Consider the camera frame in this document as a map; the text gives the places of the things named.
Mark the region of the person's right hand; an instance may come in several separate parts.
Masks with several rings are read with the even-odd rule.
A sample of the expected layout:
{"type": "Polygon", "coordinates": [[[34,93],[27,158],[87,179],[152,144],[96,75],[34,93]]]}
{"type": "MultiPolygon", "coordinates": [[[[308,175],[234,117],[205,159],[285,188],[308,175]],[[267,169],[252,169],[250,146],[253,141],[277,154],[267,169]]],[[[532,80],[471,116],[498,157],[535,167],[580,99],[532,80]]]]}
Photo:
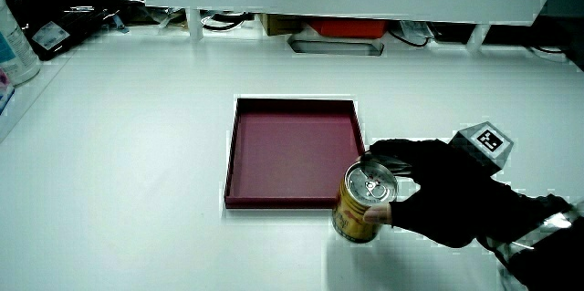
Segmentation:
{"type": "Polygon", "coordinates": [[[511,243],[571,205],[553,194],[529,197],[494,180],[469,154],[441,140],[378,140],[369,159],[410,166],[420,189],[402,202],[372,206],[366,223],[385,223],[460,248],[472,240],[511,243]]]}

